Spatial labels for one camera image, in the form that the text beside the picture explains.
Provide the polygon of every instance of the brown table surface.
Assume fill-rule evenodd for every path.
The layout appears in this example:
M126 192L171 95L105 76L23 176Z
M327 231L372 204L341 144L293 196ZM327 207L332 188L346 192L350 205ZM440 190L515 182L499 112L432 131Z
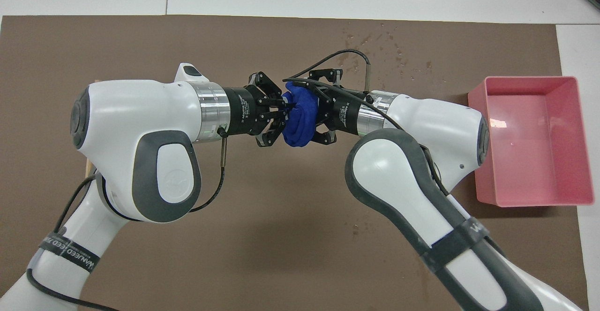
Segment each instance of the brown table surface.
M553 25L234 16L5 16L0 37L0 294L23 273L82 180L71 144L75 97L94 80L171 82L193 63L210 80L281 80L341 48L371 62L372 89L467 104L486 76L559 76ZM343 85L364 65L339 56ZM290 148L229 139L225 185L205 210L168 225L129 223L82 298L123 310L458 310L386 218L343 177L358 138ZM220 144L197 144L201 200L218 183ZM474 177L454 196L509 258L587 308L574 207L501 209Z

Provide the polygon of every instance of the pink bin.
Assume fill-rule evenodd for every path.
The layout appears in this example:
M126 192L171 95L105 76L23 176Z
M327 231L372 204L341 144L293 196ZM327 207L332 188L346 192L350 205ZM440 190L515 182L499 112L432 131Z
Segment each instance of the pink bin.
M577 79L488 76L469 93L469 106L489 125L487 158L475 171L479 201L593 204Z

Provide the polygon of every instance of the blue towel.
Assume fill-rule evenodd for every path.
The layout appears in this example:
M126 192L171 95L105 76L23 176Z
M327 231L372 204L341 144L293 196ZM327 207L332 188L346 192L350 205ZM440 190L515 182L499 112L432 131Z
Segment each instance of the blue towel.
M292 147L304 147L315 135L317 123L318 98L304 87L285 84L287 91L283 97L287 102L296 104L288 113L289 119L283 129L283 139Z

